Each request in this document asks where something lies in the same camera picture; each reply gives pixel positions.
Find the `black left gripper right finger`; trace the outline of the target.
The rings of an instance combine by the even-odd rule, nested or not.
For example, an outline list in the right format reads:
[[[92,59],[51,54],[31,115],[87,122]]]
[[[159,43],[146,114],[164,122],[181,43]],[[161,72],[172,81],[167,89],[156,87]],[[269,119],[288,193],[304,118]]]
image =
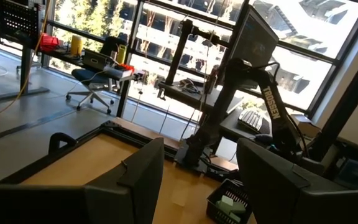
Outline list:
[[[358,190],[316,175],[247,138],[239,175],[257,224],[358,224]]]

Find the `light green block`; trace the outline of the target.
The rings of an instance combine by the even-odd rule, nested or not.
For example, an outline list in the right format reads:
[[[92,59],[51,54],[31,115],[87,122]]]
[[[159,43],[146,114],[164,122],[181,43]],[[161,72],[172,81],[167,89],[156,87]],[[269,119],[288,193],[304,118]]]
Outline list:
[[[222,200],[217,201],[215,203],[215,206],[226,215],[229,215],[231,212],[231,205],[226,202],[223,202]]]
[[[220,206],[228,206],[228,207],[231,207],[234,205],[234,201],[232,198],[226,196],[226,195],[223,195],[221,197],[221,202],[220,202]]]
[[[237,214],[242,214],[246,212],[246,206],[241,203],[241,202],[234,202],[230,209],[229,209],[230,213],[237,213]]]

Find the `black computer case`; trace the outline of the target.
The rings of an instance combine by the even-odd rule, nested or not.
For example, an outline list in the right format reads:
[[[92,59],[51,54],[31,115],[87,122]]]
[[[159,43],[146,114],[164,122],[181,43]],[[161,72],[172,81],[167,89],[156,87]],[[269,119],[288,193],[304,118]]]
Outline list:
[[[339,149],[339,157],[333,181],[348,189],[358,189],[358,145],[338,141],[335,146]]]

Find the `black computer mouse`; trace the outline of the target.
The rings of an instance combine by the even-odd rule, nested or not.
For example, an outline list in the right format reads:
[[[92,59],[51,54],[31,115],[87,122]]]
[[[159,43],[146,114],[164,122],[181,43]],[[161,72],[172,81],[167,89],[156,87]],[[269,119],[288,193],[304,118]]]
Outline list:
[[[254,141],[265,146],[269,146],[274,143],[273,137],[269,134],[256,134]]]

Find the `black plastic basket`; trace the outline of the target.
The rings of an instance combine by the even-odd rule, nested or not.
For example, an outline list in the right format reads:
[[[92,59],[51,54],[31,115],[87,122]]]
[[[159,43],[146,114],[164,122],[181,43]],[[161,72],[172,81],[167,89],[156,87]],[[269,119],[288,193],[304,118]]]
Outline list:
[[[223,195],[232,198],[234,202],[243,203],[246,206],[246,212],[242,214],[230,213],[229,215],[226,215],[220,211],[215,206],[215,203],[221,200]],[[217,224],[247,224],[252,213],[248,194],[245,191],[244,186],[229,179],[224,180],[222,184],[212,192],[207,198],[207,202],[206,214]]]

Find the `computer keyboard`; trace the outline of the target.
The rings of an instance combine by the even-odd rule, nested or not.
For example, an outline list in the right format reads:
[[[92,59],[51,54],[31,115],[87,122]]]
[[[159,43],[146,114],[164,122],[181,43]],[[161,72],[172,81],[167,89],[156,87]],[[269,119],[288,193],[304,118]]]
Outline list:
[[[243,110],[237,121],[255,132],[259,132],[263,125],[263,117],[254,110]]]

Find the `office chair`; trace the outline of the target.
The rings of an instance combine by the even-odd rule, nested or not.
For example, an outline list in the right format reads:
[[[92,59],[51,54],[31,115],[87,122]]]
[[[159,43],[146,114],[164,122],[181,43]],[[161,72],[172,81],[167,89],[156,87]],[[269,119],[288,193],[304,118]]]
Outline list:
[[[69,91],[66,94],[67,101],[70,101],[73,95],[84,96],[76,106],[77,111],[80,111],[82,105],[87,101],[93,103],[94,100],[97,100],[107,107],[106,113],[111,114],[111,105],[114,104],[114,100],[110,100],[110,102],[107,103],[98,94],[101,91],[112,90],[112,81],[108,77],[105,77],[103,73],[104,72],[93,72],[82,68],[72,70],[72,76],[87,89],[87,91]]]

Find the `box with red top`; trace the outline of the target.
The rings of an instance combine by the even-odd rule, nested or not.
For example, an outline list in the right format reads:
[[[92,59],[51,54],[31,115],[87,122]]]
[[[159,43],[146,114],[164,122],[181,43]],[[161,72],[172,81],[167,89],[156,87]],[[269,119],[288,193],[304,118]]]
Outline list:
[[[107,65],[103,68],[107,77],[123,82],[134,77],[134,68],[129,65]]]

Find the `black pegboard stand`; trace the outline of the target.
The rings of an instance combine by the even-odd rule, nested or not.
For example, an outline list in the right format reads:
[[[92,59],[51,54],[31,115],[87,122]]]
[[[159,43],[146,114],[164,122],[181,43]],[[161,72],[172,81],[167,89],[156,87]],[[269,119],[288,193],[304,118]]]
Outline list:
[[[0,95],[0,101],[9,101],[9,100],[15,100],[17,98],[23,97],[23,96],[33,96],[33,95],[39,95],[43,93],[49,93],[50,90],[45,87],[35,88],[35,89],[29,89],[29,78],[30,78],[30,69],[32,68],[32,62],[31,59],[31,51],[32,48],[26,46],[26,44],[23,44],[20,42],[19,39],[6,35],[2,36],[0,34],[0,38],[5,38],[7,40],[16,42],[18,44],[22,44],[22,57],[21,57],[21,65],[19,66],[20,71],[20,88],[18,92],[12,92],[12,93],[5,93]]]

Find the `yellow cylinder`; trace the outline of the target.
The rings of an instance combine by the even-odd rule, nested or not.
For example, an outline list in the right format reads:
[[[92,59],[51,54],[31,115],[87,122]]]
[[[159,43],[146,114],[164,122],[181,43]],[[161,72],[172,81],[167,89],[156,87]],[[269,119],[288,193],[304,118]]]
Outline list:
[[[70,54],[74,56],[79,56],[82,53],[82,49],[83,49],[82,38],[78,35],[73,35],[71,38]]]

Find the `black bag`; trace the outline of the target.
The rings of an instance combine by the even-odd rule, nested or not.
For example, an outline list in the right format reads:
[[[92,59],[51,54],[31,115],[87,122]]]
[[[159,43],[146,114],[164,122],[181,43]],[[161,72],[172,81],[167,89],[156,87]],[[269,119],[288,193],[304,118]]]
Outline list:
[[[118,47],[120,45],[126,46],[127,42],[118,37],[113,37],[113,36],[106,37],[103,46],[100,50],[100,53],[110,56],[112,51],[118,52]]]

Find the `black computer monitor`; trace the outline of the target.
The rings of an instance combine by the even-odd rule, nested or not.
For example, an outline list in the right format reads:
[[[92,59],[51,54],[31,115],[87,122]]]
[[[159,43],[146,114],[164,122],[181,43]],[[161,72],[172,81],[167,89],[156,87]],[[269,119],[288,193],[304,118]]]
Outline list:
[[[247,7],[247,14],[239,27],[229,54],[229,59],[241,58],[253,67],[269,63],[278,44],[278,36],[265,19],[254,9]]]

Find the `black table edge frame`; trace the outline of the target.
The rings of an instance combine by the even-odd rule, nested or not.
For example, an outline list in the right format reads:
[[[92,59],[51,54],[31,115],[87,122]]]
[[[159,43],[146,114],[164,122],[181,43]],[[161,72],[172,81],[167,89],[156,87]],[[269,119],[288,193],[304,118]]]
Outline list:
[[[151,140],[155,138],[164,138],[165,144],[165,158],[169,161],[174,161],[175,156],[180,149],[180,142],[173,140],[169,137],[162,136],[161,134],[151,131],[147,128],[139,126],[134,123],[130,123],[121,118],[114,118],[112,121],[102,123],[99,127],[91,130],[90,132],[80,136],[76,140],[78,141],[75,146],[68,147],[62,146],[60,150],[54,154],[46,155],[41,159],[25,166],[17,172],[0,180],[0,184],[19,184],[29,179],[42,169],[56,162],[63,156],[67,155],[71,151],[84,145],[94,137],[100,134],[105,134],[113,139],[120,140],[135,147],[143,147]],[[229,174],[233,174],[238,169],[238,166],[218,156],[213,156],[211,162],[207,162],[206,171],[202,171],[207,177],[222,182]]]

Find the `black window frame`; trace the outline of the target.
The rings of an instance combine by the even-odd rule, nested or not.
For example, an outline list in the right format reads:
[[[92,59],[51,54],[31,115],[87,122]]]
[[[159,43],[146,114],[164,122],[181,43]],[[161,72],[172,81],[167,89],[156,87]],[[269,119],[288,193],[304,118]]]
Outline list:
[[[247,6],[278,36],[268,71],[277,73],[283,99],[312,113],[356,39],[358,0],[51,0],[49,30],[64,41],[80,32],[95,51],[106,37],[122,39],[127,63],[147,74],[129,96],[195,119],[193,108],[158,98],[155,82],[168,75],[185,21],[228,44]]]

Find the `black vertical post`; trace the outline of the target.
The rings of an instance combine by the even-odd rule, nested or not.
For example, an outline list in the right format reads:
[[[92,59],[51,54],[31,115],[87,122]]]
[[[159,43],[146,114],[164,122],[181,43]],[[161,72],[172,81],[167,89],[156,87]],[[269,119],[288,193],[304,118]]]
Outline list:
[[[186,45],[186,41],[188,39],[188,36],[191,34],[192,29],[193,29],[193,22],[191,20],[185,20],[184,22],[181,23],[182,24],[182,28],[181,28],[181,35],[180,35],[180,39],[178,41],[178,45],[175,51],[175,54],[173,56],[172,59],[172,63],[168,72],[168,76],[165,80],[165,84],[166,85],[172,85],[173,84],[173,80],[175,78],[175,75],[177,73],[179,64],[180,64],[180,60],[181,60],[181,56],[183,54],[183,50],[185,48]]]

